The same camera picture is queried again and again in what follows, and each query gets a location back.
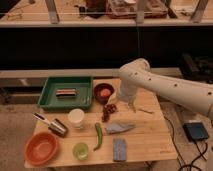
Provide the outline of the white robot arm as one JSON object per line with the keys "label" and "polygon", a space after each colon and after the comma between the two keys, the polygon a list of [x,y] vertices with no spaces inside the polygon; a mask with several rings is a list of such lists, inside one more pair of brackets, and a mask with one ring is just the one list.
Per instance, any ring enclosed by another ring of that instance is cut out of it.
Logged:
{"label": "white robot arm", "polygon": [[135,100],[139,87],[213,120],[213,85],[154,74],[143,58],[119,69],[118,97],[127,103]]}

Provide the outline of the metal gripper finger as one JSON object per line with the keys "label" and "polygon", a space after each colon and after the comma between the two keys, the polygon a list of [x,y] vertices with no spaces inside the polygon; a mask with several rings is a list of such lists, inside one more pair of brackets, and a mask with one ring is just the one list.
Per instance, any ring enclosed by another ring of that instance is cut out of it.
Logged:
{"label": "metal gripper finger", "polygon": [[136,113],[136,108],[133,103],[128,103],[129,109],[131,109],[134,113]]}

